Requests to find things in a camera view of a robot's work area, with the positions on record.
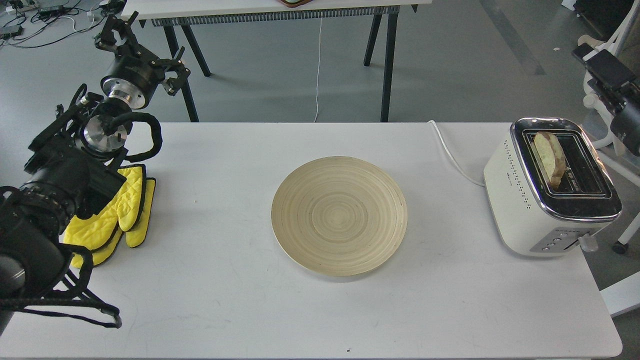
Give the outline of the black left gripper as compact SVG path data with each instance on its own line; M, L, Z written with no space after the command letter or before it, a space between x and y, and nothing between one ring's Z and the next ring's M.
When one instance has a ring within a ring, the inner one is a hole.
M94 47L114 54L100 86L108 98L122 100L132 110L148 107L159 85L167 95L175 96L191 74L183 64L185 47L173 58L154 59L152 64L139 59L139 43L128 21L114 14L105 18L103 27L94 37Z

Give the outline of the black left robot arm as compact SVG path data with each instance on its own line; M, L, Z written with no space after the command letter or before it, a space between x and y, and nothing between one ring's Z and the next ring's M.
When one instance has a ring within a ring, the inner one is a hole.
M120 311L89 290L93 271L90 251L64 244L58 237L73 217L89 219L116 196L125 183L123 161L155 157L163 144L158 119L148 107L159 85L174 96L185 86L190 69L183 48L160 58L137 41L128 18L112 14L94 37L98 50L114 54L100 81L102 93L81 85L67 108L58 105L55 120L29 149L24 170L30 179L19 187L1 187L1 328L13 314L64 317L37 307L93 308L110 322L76 316L80 321L120 328Z

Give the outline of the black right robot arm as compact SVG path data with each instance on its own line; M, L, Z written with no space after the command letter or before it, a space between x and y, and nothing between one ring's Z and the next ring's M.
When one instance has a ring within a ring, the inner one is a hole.
M608 130L635 157L639 156L639 79L614 54L587 43L573 50L590 80L586 82L610 115Z

